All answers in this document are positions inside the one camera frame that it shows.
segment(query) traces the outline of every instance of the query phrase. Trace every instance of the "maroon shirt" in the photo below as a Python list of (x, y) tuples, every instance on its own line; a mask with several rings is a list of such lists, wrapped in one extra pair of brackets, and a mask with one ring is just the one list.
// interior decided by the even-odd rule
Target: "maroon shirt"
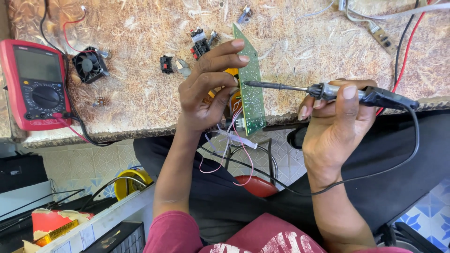
[[(225, 243), (203, 247), (195, 220), (180, 211), (165, 212), (153, 220), (144, 253), (325, 253), (294, 225), (265, 213)], [(395, 247), (358, 253), (411, 253)]]

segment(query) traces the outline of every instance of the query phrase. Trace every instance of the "black pants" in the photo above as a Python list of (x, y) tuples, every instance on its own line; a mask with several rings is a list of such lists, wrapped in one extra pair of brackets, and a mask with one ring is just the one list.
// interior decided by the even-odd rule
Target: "black pants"
[[(370, 229), (403, 214), (443, 178), (450, 176), (449, 110), (418, 113), (420, 147), (406, 165), (378, 176), (345, 184), (348, 197)], [(157, 178), (166, 159), (173, 136), (136, 139), (135, 154), (141, 165)], [(411, 154), (414, 129), (410, 115), (381, 116), (342, 167), (344, 179), (382, 171), (395, 166)], [(311, 197), (287, 190), (258, 198), (241, 186), (223, 167), (210, 174), (198, 169), (201, 155), (195, 154), (189, 198), (190, 214), (209, 243), (224, 242), (249, 222), (268, 212), (298, 227), (317, 242), (322, 238), (314, 220)], [(204, 159), (202, 169), (210, 171), (219, 164)], [(310, 192), (305, 174), (290, 187)]]

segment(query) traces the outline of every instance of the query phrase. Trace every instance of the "red stool seat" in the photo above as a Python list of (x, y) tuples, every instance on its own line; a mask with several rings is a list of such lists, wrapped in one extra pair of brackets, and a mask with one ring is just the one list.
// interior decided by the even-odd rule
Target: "red stool seat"
[[(241, 185), (247, 182), (249, 177), (250, 176), (248, 175), (243, 175), (235, 176), (234, 178), (236, 178), (238, 183)], [(244, 188), (251, 194), (261, 198), (272, 196), (278, 192), (278, 189), (275, 187), (275, 185), (257, 176), (252, 176), (252, 179), (246, 185), (244, 185)]]

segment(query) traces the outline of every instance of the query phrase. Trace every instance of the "fingernail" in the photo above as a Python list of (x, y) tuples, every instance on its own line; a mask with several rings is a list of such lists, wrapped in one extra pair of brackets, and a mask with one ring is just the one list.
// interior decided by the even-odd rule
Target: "fingernail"
[(312, 107), (316, 108), (316, 107), (320, 106), (321, 103), (322, 103), (322, 100), (315, 100), (314, 105)]
[(302, 120), (303, 117), (306, 116), (306, 111), (308, 110), (308, 108), (306, 108), (305, 105), (303, 105), (300, 109), (300, 113), (298, 114), (298, 120)]
[(233, 45), (233, 47), (241, 47), (244, 45), (244, 40), (243, 39), (236, 39), (234, 41), (231, 42), (231, 44)]
[(241, 60), (241, 62), (245, 62), (245, 63), (250, 61), (250, 57), (245, 56), (245, 55), (240, 55), (239, 59)]
[(357, 88), (355, 85), (347, 86), (344, 88), (344, 91), (342, 91), (342, 96), (345, 99), (352, 99), (356, 95), (356, 90)]
[(231, 89), (230, 91), (229, 91), (229, 94), (230, 95), (233, 95), (236, 91), (238, 91), (239, 90), (239, 87), (234, 87), (233, 89)]

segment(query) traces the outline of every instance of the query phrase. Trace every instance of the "multimeter display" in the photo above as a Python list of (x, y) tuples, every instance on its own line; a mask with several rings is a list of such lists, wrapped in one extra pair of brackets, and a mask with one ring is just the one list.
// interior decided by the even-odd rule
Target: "multimeter display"
[(64, 90), (62, 55), (33, 42), (3, 40), (0, 63), (17, 125), (26, 131), (66, 127), (71, 119), (56, 119), (54, 113), (70, 112)]
[(25, 79), (62, 82), (59, 59), (57, 54), (52, 54), (40, 49), (14, 46), (14, 55), (19, 76)]

